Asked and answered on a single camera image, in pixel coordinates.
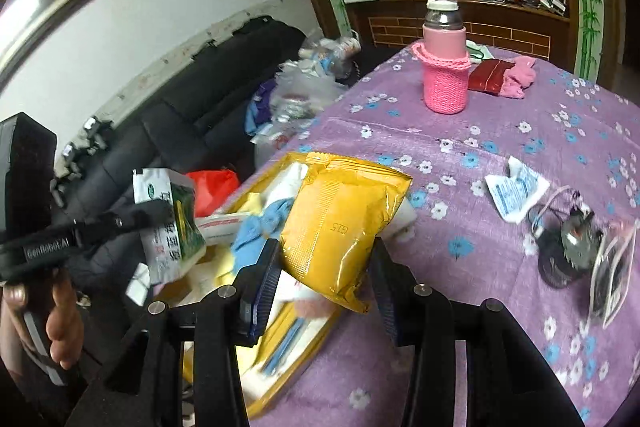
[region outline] yellow plastic bag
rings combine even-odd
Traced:
[[[402,203],[411,177],[376,163],[309,153],[306,178],[282,230],[284,266],[309,288],[364,313],[355,296],[373,240]]]

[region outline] blue cloth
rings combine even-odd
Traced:
[[[289,217],[294,198],[273,201],[261,216],[249,216],[240,225],[231,245],[234,255],[234,275],[244,266],[255,264],[267,239],[279,239]]]
[[[247,106],[244,117],[244,132],[249,136],[255,136],[262,124],[271,121],[271,108],[269,103],[271,100],[271,91],[273,91],[277,85],[274,78],[270,78],[266,82],[261,83],[252,101]]]

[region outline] purple tablecloth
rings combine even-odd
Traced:
[[[640,148],[634,141],[640,110],[538,60],[536,82],[524,100],[469,92],[463,112],[444,116],[425,108],[421,63],[407,50],[376,69],[289,149],[357,156],[410,174],[418,221],[388,242],[393,258],[449,299],[503,301],[586,425],[603,426],[624,400],[640,362],[639,261],[612,325],[587,328],[586,280],[563,290],[545,285],[529,225],[501,220],[481,180],[507,173],[513,155],[551,181],[543,201],[568,184],[601,221],[640,217]],[[406,348],[392,346],[375,306],[366,315],[345,313],[307,371],[252,425],[399,425],[411,357]],[[464,425],[465,387],[458,386],[456,424]]]

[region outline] thermos lid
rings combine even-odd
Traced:
[[[439,12],[453,12],[458,9],[458,1],[452,0],[428,0],[427,10],[436,10]]]

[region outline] human hand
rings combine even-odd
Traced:
[[[20,313],[29,299],[27,289],[22,284],[5,285],[2,297],[22,343],[33,350],[31,336]],[[54,308],[50,311],[46,323],[47,336],[51,341],[50,356],[66,370],[80,359],[84,342],[84,324],[76,307],[76,292],[64,270],[59,270],[54,277],[52,297]]]

